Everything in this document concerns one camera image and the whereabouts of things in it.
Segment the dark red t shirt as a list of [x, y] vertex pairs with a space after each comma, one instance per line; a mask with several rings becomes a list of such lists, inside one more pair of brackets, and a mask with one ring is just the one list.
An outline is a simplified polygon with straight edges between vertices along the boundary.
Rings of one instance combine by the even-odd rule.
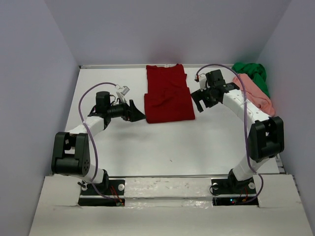
[[147, 65], [146, 71], [148, 91], [144, 94], [144, 109], [147, 123], [194, 120], [195, 113], [183, 65]]

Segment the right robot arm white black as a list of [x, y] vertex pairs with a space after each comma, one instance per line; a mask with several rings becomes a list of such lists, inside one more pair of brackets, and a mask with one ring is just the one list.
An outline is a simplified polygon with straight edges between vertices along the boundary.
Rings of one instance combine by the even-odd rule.
[[243, 189], [254, 186], [253, 176], [258, 169], [284, 150], [283, 120], [254, 105], [244, 80], [240, 75], [236, 77], [238, 83], [227, 83], [219, 69], [196, 75], [200, 88], [191, 94], [199, 112], [221, 103], [244, 123], [246, 154], [227, 178], [213, 181], [210, 191], [215, 196], [240, 194]]

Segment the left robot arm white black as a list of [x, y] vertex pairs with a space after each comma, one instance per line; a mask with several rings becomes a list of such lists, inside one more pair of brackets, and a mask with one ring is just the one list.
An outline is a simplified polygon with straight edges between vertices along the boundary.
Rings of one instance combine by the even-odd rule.
[[94, 111], [77, 127], [55, 135], [51, 162], [53, 174], [77, 177], [86, 188], [92, 188], [98, 194], [108, 191], [109, 176], [106, 170], [98, 167], [94, 136], [105, 130], [114, 118], [129, 122], [146, 118], [133, 100], [126, 102], [123, 94], [119, 95], [119, 103], [113, 104], [110, 92], [97, 92]]

